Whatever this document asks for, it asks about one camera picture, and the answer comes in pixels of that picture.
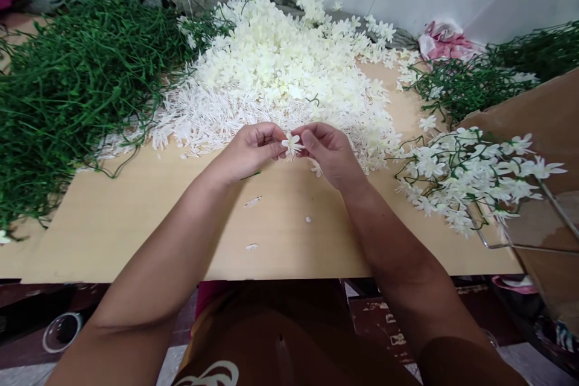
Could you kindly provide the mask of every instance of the hand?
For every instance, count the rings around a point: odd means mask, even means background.
[[[299,135],[306,147],[298,156],[315,159],[327,180],[342,195],[356,192],[368,182],[348,137],[341,131],[323,122],[315,122],[296,128],[291,134]]]
[[[285,158],[287,148],[281,144],[284,139],[282,129],[273,122],[245,125],[206,171],[231,185],[253,175],[267,160]]]

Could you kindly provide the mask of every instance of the tile floor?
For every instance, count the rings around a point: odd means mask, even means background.
[[[157,386],[170,386],[177,374],[177,369],[186,346],[171,347],[167,351],[165,362],[159,373]],[[517,344],[499,349],[502,357],[533,386],[574,386],[577,382],[557,366],[545,359],[529,344]],[[54,364],[42,364],[20,368],[0,370],[2,386],[42,386],[52,371]],[[407,365],[407,369],[420,379],[416,364]]]

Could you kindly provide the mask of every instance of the floor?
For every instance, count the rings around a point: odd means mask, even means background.
[[[346,287],[345,289],[348,296],[357,296],[357,293],[353,292],[351,288]],[[159,374],[157,386],[170,386],[172,380],[177,374],[177,369],[186,348],[186,345],[184,344],[188,342],[191,318],[194,315],[196,301],[196,294],[194,294],[178,317],[171,347],[167,351],[163,367]],[[362,311],[366,313],[370,312],[368,309]],[[503,333],[497,334],[495,331],[494,334],[499,338],[499,340],[504,339],[505,337],[508,338]],[[544,358],[528,343],[507,345],[499,348],[499,352],[502,357],[519,373],[521,373],[533,386],[571,386],[578,384],[569,375]],[[406,358],[400,359],[404,363],[407,361]],[[0,385],[41,386],[48,379],[54,366],[55,364],[51,362],[0,369]],[[420,379],[420,373],[416,364],[409,363],[406,365],[406,368],[414,374],[416,378]]]

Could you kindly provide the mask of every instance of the pile of white flowers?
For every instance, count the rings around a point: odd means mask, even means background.
[[[244,124],[273,121],[291,131],[324,121],[348,135],[366,172],[385,167],[401,134],[387,112],[388,92],[362,73],[356,59],[407,68],[418,52],[384,49],[381,41],[395,31],[391,25],[372,19],[381,38],[374,44],[356,32],[359,18],[331,22],[323,0],[294,1],[305,11],[300,19],[272,0],[230,0],[218,7],[217,19],[235,28],[214,38],[188,65],[189,78],[168,92],[150,132],[155,148],[173,137],[189,148],[187,155],[198,156],[226,146]]]
[[[423,119],[421,127],[429,130],[433,123],[432,118]],[[415,146],[421,140],[424,143],[423,136],[412,141],[408,151],[401,146],[395,155],[405,161],[396,175],[399,190],[427,216],[442,214],[465,236],[489,220],[505,225],[506,219],[518,216],[525,199],[541,199],[538,187],[528,183],[530,177],[543,180],[566,172],[561,163],[546,165],[539,156],[522,157],[533,153],[530,134],[496,144],[472,127],[440,133],[424,146]]]

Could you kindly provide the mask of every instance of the cardboard box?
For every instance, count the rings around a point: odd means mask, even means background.
[[[532,149],[547,163],[564,163],[567,173],[546,180],[563,213],[579,227],[579,68],[543,83],[485,112],[468,116],[460,127],[477,126],[497,138],[533,134]],[[517,248],[551,317],[579,336],[579,239],[545,197],[531,200],[508,224],[513,244],[565,252]]]

